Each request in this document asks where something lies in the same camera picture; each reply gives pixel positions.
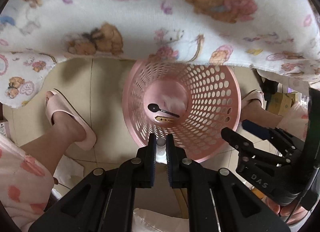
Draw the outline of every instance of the patterned fabric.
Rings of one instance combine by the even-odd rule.
[[[45,209],[53,188],[50,172],[0,135],[0,201],[14,223],[27,232]]]
[[[314,11],[308,0],[9,0],[0,102],[25,105],[56,63],[78,57],[250,67],[307,94],[320,88]]]

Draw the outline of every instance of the spoon handle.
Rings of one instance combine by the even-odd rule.
[[[162,110],[162,109],[160,109],[160,111],[161,111],[161,112],[164,112],[164,113],[167,113],[167,114],[169,114],[169,115],[175,116],[175,117],[180,117],[179,115],[174,114],[174,113],[171,113],[171,112],[166,111],[166,110]]]

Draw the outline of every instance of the tiled floor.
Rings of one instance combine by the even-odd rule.
[[[49,128],[44,113],[44,93],[57,88],[97,134],[97,143],[90,151],[85,152],[74,144],[66,151],[67,156],[84,166],[84,175],[97,167],[106,170],[116,168],[125,160],[134,157],[138,146],[123,120],[122,90],[121,85],[118,85],[122,72],[128,71],[132,65],[133,62],[130,61],[111,59],[73,59],[57,65],[48,75],[41,91],[27,106],[19,109],[4,106],[4,116],[9,120],[13,141],[21,146],[41,136]],[[242,95],[252,89],[260,89],[251,70],[235,67],[234,72]],[[261,141],[241,128],[238,132],[258,148],[274,152],[269,142]],[[226,167],[235,173],[237,151],[228,145],[222,148],[220,154],[206,160],[202,165],[215,170]],[[179,216],[180,209],[174,193],[165,182],[165,166],[157,166],[156,173],[156,186],[147,192],[137,190],[135,206]],[[77,177],[72,177],[68,187],[73,187],[78,182]],[[56,189],[63,195],[68,191],[61,185],[57,185]]]

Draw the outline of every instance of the pink slipper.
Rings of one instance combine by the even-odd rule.
[[[261,103],[261,107],[263,107],[263,92],[258,90],[250,91],[242,100],[241,100],[241,108],[244,108],[246,105],[250,103],[251,100],[259,100]]]
[[[71,106],[69,101],[65,98],[65,96],[60,93],[58,90],[53,89],[50,90],[53,93],[53,96],[49,98],[45,114],[51,125],[52,123],[52,115],[54,112],[63,111],[69,114],[74,120],[76,120],[85,130],[86,138],[81,142],[75,142],[77,146],[81,149],[88,151],[90,150],[94,144],[96,143],[97,137],[91,127],[85,122],[85,120],[78,114],[78,112]]]

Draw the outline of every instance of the red print on pants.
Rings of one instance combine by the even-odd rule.
[[[35,204],[30,204],[31,209],[33,210],[34,214],[41,215],[43,214],[43,210],[46,207],[46,203],[35,203]]]
[[[10,199],[12,199],[15,202],[20,202],[20,199],[19,199],[20,194],[21,194],[21,192],[16,186],[14,186],[14,185],[9,186],[8,196]]]
[[[36,159],[32,156],[26,155],[20,167],[36,176],[45,176],[44,170],[36,164]]]

